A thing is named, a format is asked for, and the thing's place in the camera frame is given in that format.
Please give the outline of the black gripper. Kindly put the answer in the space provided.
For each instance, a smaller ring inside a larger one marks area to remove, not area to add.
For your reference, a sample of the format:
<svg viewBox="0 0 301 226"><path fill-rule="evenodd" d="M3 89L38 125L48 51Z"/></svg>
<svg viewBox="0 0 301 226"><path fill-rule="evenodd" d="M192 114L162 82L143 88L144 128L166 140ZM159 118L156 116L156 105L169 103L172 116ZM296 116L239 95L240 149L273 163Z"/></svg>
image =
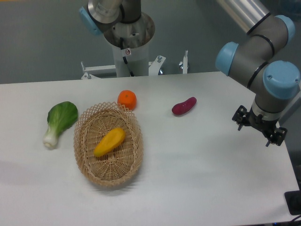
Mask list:
<svg viewBox="0 0 301 226"><path fill-rule="evenodd" d="M252 110L248 112L243 105L236 110L232 120L238 125L238 131L244 126L260 131L268 140L266 146L270 144L281 146L287 134L286 128L276 128L278 119L265 120L261 114L256 116Z"/></svg>

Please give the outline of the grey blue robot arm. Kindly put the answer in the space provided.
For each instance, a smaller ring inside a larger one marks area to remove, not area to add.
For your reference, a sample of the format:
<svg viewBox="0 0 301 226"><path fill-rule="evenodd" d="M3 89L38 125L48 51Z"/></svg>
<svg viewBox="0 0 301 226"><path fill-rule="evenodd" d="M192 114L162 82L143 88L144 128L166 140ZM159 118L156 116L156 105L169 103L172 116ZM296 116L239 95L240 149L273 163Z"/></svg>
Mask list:
<svg viewBox="0 0 301 226"><path fill-rule="evenodd" d="M269 144L281 145L287 130L277 122L297 95L301 74L294 64L271 59L294 37L294 23L272 16L258 0L221 0L219 5L250 37L243 45L225 44L215 60L219 71L255 94L251 108L239 107L232 119L260 131ZM118 77L159 74L165 58L149 63L155 26L139 0L90 0L79 15L92 34L103 34L111 45Z"/></svg>

